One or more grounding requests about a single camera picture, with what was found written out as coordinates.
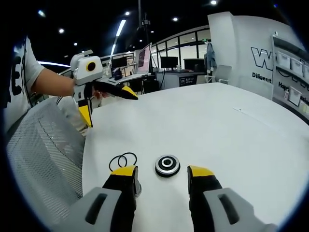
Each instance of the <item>table surface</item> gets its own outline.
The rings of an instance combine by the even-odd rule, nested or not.
[[[134,232],[193,231],[187,166],[212,170],[254,206],[264,223],[280,225],[299,202],[309,176],[309,127],[280,105],[220,83],[167,89],[121,99],[93,111],[83,160],[83,192],[101,187],[109,162],[134,152],[142,193]],[[171,178],[155,174],[158,157],[181,164]],[[133,157],[127,156],[128,165]]]

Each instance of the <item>white t-shirt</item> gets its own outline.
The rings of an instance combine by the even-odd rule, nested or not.
[[[33,55],[28,37],[26,44],[23,41],[20,46],[14,47],[10,88],[7,90],[7,103],[4,105],[5,132],[29,110],[27,95],[31,94],[31,87],[43,69]]]

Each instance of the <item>office chair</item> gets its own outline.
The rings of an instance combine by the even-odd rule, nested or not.
[[[83,196],[84,141],[49,98],[30,109],[7,144],[19,189],[48,228]]]
[[[228,79],[231,74],[231,71],[232,71],[231,66],[219,64],[217,69],[214,71],[214,75],[205,75],[206,83],[212,81],[212,82],[220,82],[223,84],[228,84]]]
[[[228,84],[228,79],[231,74],[232,67],[219,64],[214,74],[215,81],[223,84]]]

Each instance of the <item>black rubber o-ring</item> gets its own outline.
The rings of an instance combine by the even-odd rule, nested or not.
[[[111,169],[111,163],[112,163],[113,160],[116,159],[116,158],[118,158],[118,165],[119,165],[119,166],[120,166],[120,164],[119,164],[120,158],[125,158],[125,160],[126,160],[125,167],[126,167],[126,165],[127,165],[127,159],[126,159],[126,157],[125,157],[124,155],[115,156],[114,158],[112,158],[112,160],[110,161],[110,164],[108,165],[108,167],[110,168],[110,171],[111,171],[111,172],[113,172],[113,170]]]
[[[131,154],[131,155],[133,155],[133,156],[135,157],[135,162],[134,162],[133,165],[136,164],[136,162],[137,162],[137,156],[136,156],[134,153],[132,153],[132,152],[126,152],[126,153],[124,153],[124,154],[118,156],[118,157],[119,157],[119,158],[118,158],[118,166],[119,166],[119,167],[123,168],[123,166],[120,165],[119,160],[120,160],[121,157],[125,157],[125,155],[127,155],[127,154]]]

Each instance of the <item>person's arm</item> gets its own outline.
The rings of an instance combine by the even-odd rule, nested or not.
[[[28,91],[53,96],[72,96],[74,81],[44,68],[34,57],[30,40],[26,42],[25,78]]]
[[[73,79],[66,76],[60,76],[49,69],[43,69],[32,85],[31,91],[65,97],[73,95],[73,88]]]

